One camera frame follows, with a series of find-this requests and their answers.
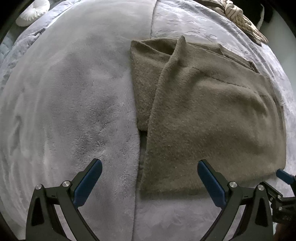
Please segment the olive green knit sweater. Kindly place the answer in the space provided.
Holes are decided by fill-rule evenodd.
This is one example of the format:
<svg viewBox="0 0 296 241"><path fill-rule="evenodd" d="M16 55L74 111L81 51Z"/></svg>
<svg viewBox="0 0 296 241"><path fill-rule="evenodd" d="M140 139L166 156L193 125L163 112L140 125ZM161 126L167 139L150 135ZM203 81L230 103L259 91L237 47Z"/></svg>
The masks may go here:
<svg viewBox="0 0 296 241"><path fill-rule="evenodd" d="M238 182L285 167L283 107L253 63L184 37L133 40L130 59L137 127L147 136L143 196L196 195L202 159Z"/></svg>

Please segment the beige striped clothes pile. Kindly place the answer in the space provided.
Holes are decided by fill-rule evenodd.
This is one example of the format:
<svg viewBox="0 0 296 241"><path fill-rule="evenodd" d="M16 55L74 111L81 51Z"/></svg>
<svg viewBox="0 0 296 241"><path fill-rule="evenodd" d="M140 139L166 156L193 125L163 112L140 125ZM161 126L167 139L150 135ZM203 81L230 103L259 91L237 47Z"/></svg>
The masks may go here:
<svg viewBox="0 0 296 241"><path fill-rule="evenodd" d="M243 10L235 5L233 1L205 0L198 1L198 3L227 18L259 46L261 46L262 43L268 44L268 39L259 31L254 23L244 15Z"/></svg>

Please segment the grey bed cover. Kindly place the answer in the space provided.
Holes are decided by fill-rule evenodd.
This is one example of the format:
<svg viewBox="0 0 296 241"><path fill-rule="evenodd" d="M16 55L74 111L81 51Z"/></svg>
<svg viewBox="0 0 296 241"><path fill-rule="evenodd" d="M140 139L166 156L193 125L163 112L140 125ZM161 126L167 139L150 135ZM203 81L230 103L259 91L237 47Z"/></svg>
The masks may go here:
<svg viewBox="0 0 296 241"><path fill-rule="evenodd" d="M130 44L184 37L219 44L271 80L284 111L286 162L295 170L295 100L276 56L194 1L82 1L19 59L1 93L1 211L25 235L34 186L60 184L91 161L103 173L82 215L100 240L198 240L218 215L196 195L143 196L147 136L137 127Z"/></svg>

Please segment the white round pillow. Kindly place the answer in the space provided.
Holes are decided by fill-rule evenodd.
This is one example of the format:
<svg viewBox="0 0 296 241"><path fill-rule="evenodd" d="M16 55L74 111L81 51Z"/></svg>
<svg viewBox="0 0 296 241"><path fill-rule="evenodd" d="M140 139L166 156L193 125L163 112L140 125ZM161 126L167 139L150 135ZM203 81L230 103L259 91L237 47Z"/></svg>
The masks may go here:
<svg viewBox="0 0 296 241"><path fill-rule="evenodd" d="M42 17L50 9L48 0L35 0L16 19L15 23L19 27L27 27Z"/></svg>

